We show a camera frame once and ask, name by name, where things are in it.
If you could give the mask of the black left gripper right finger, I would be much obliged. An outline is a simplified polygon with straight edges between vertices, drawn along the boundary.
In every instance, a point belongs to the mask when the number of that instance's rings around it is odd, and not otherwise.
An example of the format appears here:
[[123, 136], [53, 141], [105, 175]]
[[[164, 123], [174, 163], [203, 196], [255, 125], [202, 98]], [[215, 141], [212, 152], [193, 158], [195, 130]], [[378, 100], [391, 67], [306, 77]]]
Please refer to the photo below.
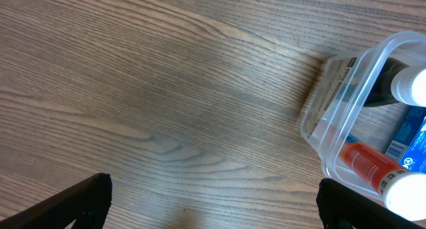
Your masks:
[[316, 203], [325, 229], [423, 229], [330, 178], [321, 180]]

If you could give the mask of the orange bottle white cap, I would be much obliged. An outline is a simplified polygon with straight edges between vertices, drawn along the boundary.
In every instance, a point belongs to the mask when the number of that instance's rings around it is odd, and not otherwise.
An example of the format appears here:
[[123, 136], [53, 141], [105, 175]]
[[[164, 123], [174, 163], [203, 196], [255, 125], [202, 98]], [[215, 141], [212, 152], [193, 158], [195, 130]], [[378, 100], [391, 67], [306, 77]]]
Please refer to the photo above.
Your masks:
[[383, 199], [385, 207], [409, 221], [425, 219], [425, 174], [411, 172], [349, 135], [340, 159]]

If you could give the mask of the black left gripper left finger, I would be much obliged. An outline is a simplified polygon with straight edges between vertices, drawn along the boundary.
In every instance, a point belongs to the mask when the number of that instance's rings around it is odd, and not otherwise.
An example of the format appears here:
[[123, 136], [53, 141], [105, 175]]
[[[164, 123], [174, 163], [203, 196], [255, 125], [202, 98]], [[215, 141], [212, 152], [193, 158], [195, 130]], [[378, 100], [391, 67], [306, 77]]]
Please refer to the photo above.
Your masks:
[[101, 229], [112, 204], [112, 180], [98, 173], [1, 221], [2, 228]]

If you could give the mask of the blue medicine box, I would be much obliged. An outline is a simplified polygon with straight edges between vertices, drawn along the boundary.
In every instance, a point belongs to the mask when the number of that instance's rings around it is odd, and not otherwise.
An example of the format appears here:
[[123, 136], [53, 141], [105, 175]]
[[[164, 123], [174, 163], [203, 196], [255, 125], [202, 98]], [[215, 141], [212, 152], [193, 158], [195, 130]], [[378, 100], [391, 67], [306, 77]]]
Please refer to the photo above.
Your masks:
[[385, 156], [409, 171], [425, 173], [425, 107], [410, 107]]

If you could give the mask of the black bottle white cap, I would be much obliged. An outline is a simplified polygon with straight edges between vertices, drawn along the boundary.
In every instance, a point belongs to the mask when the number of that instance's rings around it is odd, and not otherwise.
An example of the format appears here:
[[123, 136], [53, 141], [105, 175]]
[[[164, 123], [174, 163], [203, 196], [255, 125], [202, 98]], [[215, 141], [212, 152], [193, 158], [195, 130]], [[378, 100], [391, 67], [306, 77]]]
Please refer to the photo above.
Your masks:
[[364, 106], [393, 103], [425, 107], [425, 65], [409, 66], [395, 58], [386, 60]]

